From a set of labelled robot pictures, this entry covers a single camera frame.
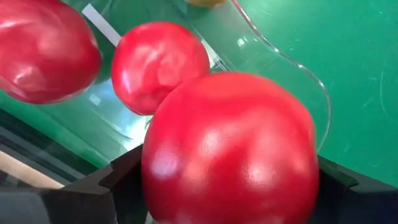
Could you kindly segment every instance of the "red ball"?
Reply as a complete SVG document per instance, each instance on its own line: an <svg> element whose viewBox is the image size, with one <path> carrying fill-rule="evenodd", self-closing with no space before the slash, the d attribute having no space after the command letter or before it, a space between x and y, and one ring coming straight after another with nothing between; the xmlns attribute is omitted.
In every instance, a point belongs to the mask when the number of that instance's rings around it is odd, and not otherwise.
<svg viewBox="0 0 398 224"><path fill-rule="evenodd" d="M133 112L154 114L182 82L209 74L202 43L186 28L150 22L130 30L116 48L112 83L116 95Z"/></svg>
<svg viewBox="0 0 398 224"><path fill-rule="evenodd" d="M318 192L314 130L303 104L264 77L183 83L145 138L149 211L158 223L305 223Z"/></svg>
<svg viewBox="0 0 398 224"><path fill-rule="evenodd" d="M28 103L55 103L84 91L101 55L90 27L54 0L0 0L0 89Z"/></svg>

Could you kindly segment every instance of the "green table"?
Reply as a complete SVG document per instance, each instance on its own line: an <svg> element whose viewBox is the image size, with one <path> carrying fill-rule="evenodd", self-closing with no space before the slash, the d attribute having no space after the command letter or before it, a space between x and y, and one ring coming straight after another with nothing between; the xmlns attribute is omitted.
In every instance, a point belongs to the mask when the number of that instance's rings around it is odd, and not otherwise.
<svg viewBox="0 0 398 224"><path fill-rule="evenodd" d="M284 62L274 62L265 53L255 54L261 43L251 41L253 34L247 27L231 32L233 27L243 27L243 21L228 21L230 5L217 8L215 13L186 7L181 2L177 7L151 5L153 1L66 2L79 11L91 3L120 34L154 19L179 22L200 34L226 61L224 66L282 82L310 110L319 111L313 113L314 120L320 133L325 129L324 105L311 104L324 100L316 87L306 85L302 77L279 78ZM398 79L392 78L398 72L398 2L246 0L241 4L273 44L313 70L329 88L334 112L332 129L319 155L398 187L398 152L394 150L398 147L398 140L394 139L398 123L394 89ZM218 29L214 29L215 20L230 27L218 24ZM95 166L103 167L142 143L149 118L132 114L115 97L109 80L114 46L90 25L104 64L97 82L86 93L47 106L20 103L1 93L0 107ZM225 33L228 38L220 38ZM250 44L241 47L239 42ZM261 66L264 61L272 63ZM297 73L292 67L284 70L290 71Z"/></svg>

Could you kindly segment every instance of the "red sphere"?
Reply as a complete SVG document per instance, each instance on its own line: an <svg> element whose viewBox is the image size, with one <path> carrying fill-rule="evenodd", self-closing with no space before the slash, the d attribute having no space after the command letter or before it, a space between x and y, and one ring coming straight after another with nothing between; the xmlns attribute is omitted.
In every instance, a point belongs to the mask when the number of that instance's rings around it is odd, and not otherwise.
<svg viewBox="0 0 398 224"><path fill-rule="evenodd" d="M202 43L186 28L150 22L130 30L115 51L112 83L133 112L154 114L163 99L185 80L209 74Z"/></svg>
<svg viewBox="0 0 398 224"><path fill-rule="evenodd" d="M54 0L0 0L0 89L28 103L55 103L94 81L101 55L90 27Z"/></svg>
<svg viewBox="0 0 398 224"><path fill-rule="evenodd" d="M145 138L146 204L158 223L305 223L318 192L314 139L307 109L264 77L183 83Z"/></svg>

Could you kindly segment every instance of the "transparent plastic sheet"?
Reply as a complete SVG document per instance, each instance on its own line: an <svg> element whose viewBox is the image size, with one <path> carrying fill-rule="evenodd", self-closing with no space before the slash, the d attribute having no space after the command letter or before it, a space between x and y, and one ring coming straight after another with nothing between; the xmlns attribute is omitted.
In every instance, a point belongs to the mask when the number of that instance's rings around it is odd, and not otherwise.
<svg viewBox="0 0 398 224"><path fill-rule="evenodd" d="M65 2L79 11L92 7L119 35L150 21L171 21L188 27L204 43L213 72L239 70L274 80L310 110L317 129L317 149L326 139L331 123L331 104L325 86L311 71L273 46L256 29L237 1L213 9L194 7L184 0ZM36 106L5 97L0 105L19 110L16 113L26 119L37 114L41 120L33 119L31 123L56 127L47 128L46 134L101 167L143 143L150 116L130 112L114 94L109 79L114 41L88 17L103 55L103 68L97 81L82 95L64 103Z"/></svg>

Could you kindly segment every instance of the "white strip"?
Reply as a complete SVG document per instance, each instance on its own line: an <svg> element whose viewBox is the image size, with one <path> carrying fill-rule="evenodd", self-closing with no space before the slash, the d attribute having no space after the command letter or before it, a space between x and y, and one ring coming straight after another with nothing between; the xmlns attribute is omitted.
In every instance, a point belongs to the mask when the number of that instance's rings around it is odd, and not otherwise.
<svg viewBox="0 0 398 224"><path fill-rule="evenodd" d="M8 156L4 152L0 152L0 170L33 187L50 189L60 189L63 187L63 184Z"/></svg>
<svg viewBox="0 0 398 224"><path fill-rule="evenodd" d="M213 66L220 61L220 57L218 54L213 50L213 48L210 47L210 45L205 41L204 39L201 40L203 46L205 46L205 49L207 51L207 56L209 57L210 61L210 68L213 68Z"/></svg>
<svg viewBox="0 0 398 224"><path fill-rule="evenodd" d="M118 45L121 36L91 4L88 4L82 10L82 13L94 24L94 26L99 29L99 31L101 31L101 33L105 35L106 38L108 38L108 40L114 46Z"/></svg>

